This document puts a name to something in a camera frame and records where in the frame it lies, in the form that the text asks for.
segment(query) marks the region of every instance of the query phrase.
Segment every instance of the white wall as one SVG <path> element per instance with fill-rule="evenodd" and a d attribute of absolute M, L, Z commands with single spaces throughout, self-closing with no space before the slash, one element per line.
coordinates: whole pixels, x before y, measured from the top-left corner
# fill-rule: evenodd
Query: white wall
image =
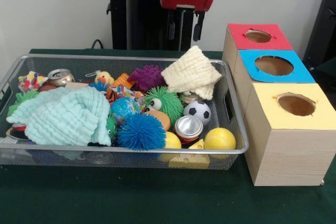
<path fill-rule="evenodd" d="M 111 48 L 109 0 L 0 0 L 0 78 L 31 48 Z M 204 50 L 223 50 L 227 23 L 278 23 L 302 57 L 321 0 L 214 0 L 206 14 Z"/>

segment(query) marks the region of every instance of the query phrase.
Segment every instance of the soccer ball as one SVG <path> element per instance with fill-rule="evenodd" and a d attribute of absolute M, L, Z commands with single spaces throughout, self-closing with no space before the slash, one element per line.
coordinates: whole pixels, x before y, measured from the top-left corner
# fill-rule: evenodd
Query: soccer ball
<path fill-rule="evenodd" d="M 184 108 L 183 115 L 192 115 L 206 125 L 211 119 L 211 110 L 204 102 L 195 101 Z"/>

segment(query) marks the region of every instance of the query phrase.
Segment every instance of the green tablecloth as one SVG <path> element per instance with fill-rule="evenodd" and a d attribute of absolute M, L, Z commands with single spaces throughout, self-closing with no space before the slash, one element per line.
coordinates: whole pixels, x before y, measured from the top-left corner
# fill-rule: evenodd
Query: green tablecloth
<path fill-rule="evenodd" d="M 149 56 L 158 52 L 32 50 Z M 179 52 L 159 52 L 160 56 Z M 219 52 L 206 52 L 220 58 Z M 241 155 L 219 170 L 0 166 L 1 223 L 336 223 L 336 161 L 325 185 L 254 187 Z"/>

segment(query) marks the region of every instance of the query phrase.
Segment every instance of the blue lid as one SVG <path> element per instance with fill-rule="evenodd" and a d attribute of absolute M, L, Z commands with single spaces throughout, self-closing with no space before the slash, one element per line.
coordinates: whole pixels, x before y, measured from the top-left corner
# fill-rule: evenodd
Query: blue lid
<path fill-rule="evenodd" d="M 307 68 L 298 55 L 292 50 L 239 50 L 245 68 L 252 79 L 261 82 L 284 82 L 284 83 L 315 83 Z M 260 70 L 256 65 L 259 58 L 282 59 L 293 66 L 293 70 L 286 75 L 272 75 Z"/>

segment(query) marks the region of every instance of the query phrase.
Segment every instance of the red lid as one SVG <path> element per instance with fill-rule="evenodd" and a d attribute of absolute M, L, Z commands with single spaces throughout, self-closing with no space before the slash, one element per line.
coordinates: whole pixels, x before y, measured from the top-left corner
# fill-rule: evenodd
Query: red lid
<path fill-rule="evenodd" d="M 228 24 L 237 49 L 293 50 L 277 24 Z"/>

